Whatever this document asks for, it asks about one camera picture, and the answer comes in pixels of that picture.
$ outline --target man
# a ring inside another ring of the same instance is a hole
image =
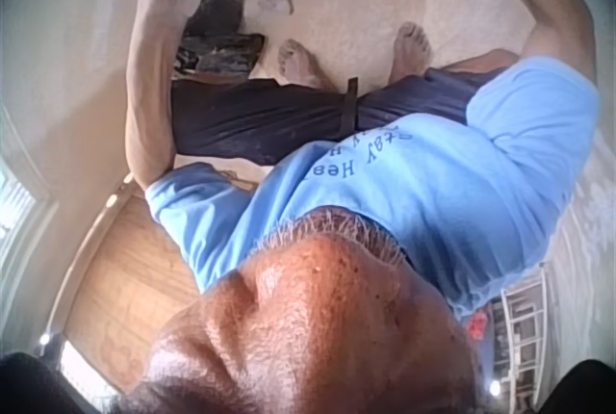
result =
[[[169,79],[198,0],[139,1],[127,158],[203,296],[162,331],[118,412],[481,404],[457,318],[541,260],[598,107],[582,0],[523,1],[536,26],[521,60],[473,96],[466,124],[412,114],[342,142],[313,142],[254,194],[206,165],[172,170]],[[426,45],[411,39],[416,56]],[[405,68],[394,66],[396,76]],[[316,70],[306,76],[319,81]]]

